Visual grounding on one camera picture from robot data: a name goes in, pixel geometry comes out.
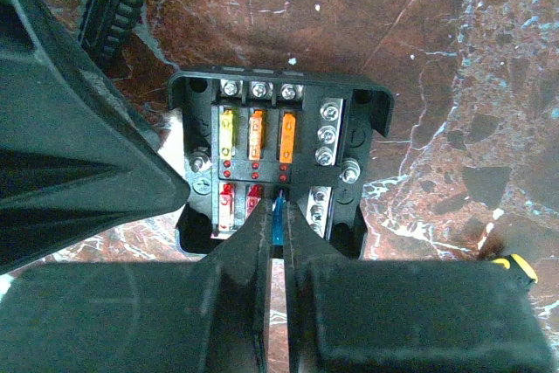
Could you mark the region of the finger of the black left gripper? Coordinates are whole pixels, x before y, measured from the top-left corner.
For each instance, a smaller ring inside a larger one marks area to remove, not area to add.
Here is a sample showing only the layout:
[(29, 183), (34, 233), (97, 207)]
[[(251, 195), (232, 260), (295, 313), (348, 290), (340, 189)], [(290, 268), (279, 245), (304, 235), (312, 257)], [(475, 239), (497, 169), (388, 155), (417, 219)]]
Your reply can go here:
[(183, 206), (158, 145), (43, 0), (1, 0), (3, 273)]

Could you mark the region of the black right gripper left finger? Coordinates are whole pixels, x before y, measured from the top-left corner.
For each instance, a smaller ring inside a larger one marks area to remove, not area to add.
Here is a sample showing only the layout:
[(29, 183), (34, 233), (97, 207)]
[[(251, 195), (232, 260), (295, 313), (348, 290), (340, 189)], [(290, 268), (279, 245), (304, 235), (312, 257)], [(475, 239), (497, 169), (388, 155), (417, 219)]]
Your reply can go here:
[(51, 264), (1, 301), (4, 372), (263, 372), (273, 205), (197, 262)]

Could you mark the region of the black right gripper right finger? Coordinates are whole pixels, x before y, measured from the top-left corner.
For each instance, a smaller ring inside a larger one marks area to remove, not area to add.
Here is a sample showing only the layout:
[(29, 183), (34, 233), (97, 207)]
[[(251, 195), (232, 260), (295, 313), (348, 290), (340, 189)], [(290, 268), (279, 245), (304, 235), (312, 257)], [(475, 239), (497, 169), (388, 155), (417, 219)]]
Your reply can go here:
[(293, 372), (551, 372), (514, 279), (492, 261), (350, 259), (283, 208)]

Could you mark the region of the blue blade fuse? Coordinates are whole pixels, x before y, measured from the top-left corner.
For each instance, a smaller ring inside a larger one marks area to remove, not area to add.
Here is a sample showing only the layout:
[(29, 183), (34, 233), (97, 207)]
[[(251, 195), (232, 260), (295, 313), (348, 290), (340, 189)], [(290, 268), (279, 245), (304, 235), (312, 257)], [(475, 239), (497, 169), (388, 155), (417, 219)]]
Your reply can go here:
[(273, 204), (273, 228), (272, 240), (274, 245), (283, 245), (284, 232), (283, 232), (283, 207), (285, 204), (284, 191), (281, 190), (276, 197)]

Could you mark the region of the red blade fuse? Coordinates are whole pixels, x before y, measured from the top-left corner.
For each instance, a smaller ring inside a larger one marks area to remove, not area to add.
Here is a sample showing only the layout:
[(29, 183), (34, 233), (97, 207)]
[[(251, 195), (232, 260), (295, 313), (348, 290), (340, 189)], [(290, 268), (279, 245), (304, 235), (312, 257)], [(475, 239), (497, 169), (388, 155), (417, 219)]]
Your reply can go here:
[(259, 184), (251, 184), (247, 187), (245, 197), (245, 218), (249, 218), (259, 201), (263, 197), (263, 187)]

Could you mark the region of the black fuse box base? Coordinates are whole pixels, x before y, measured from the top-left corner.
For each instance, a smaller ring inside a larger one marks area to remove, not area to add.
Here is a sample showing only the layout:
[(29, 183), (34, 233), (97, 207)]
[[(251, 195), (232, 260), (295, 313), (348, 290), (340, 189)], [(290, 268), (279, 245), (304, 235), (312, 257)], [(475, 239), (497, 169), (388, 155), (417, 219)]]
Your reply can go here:
[(362, 187), (373, 137), (390, 131), (389, 89), (364, 76), (211, 66), (175, 73), (168, 101), (182, 113), (190, 186), (176, 226), (183, 252), (208, 254), (269, 199), (296, 204), (319, 237), (362, 255)]

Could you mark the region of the orange blade fuse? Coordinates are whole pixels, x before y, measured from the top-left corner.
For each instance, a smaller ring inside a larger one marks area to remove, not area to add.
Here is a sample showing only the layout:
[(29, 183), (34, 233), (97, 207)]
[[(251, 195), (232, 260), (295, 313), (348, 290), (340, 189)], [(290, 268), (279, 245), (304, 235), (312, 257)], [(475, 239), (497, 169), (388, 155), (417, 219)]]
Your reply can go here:
[(293, 162), (296, 121), (295, 114), (284, 113), (282, 116), (279, 138), (279, 161), (281, 163)]
[(248, 128), (248, 158), (259, 161), (265, 142), (266, 112), (263, 109), (254, 109), (249, 117)]

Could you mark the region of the red fuse in box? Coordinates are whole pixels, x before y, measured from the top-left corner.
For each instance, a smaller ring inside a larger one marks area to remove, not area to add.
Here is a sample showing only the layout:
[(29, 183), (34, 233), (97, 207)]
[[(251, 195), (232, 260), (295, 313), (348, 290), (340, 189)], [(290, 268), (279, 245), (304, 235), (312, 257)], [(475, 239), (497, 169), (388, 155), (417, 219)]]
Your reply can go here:
[(220, 183), (218, 192), (219, 231), (230, 231), (234, 226), (235, 188), (232, 183)]

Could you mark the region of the yellow fuse in box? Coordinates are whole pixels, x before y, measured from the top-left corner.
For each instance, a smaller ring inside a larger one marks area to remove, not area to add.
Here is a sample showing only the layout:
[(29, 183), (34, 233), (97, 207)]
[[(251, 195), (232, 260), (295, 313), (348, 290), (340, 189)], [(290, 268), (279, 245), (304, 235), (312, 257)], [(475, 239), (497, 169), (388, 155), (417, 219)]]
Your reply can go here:
[(232, 109), (225, 109), (219, 115), (218, 144), (220, 158), (232, 159), (235, 149), (235, 114)]

